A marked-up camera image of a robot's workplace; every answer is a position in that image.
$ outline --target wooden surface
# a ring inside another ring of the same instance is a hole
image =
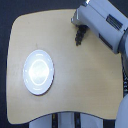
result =
[[[79,111],[115,119],[123,98],[120,55],[114,55],[88,31],[76,47],[75,10],[59,10],[19,17],[13,24],[7,61],[7,116],[12,124],[40,116]],[[23,66],[37,49],[52,58],[55,77],[50,90],[32,95],[23,81]]]

